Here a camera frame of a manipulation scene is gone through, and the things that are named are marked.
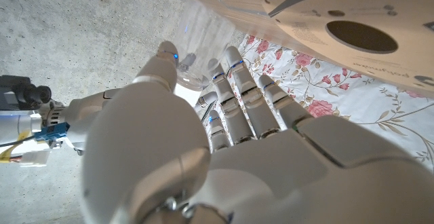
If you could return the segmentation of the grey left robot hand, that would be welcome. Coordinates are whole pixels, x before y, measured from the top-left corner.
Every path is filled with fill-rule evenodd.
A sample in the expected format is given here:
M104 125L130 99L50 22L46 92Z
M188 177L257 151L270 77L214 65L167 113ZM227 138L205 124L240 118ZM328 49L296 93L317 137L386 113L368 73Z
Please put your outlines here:
M178 52L164 41L115 93L85 139L86 223L432 223L433 175L345 119L313 117L273 80L215 62L226 126L206 134L174 92Z

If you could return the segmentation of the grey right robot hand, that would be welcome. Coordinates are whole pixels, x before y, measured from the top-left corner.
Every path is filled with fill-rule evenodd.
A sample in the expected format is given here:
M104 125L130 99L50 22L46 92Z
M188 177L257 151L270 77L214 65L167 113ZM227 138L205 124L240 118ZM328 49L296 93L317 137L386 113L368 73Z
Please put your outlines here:
M75 99L54 110L48 120L50 124L35 133L36 141L68 141L81 151L110 147L182 153L209 148L194 107L155 83Z

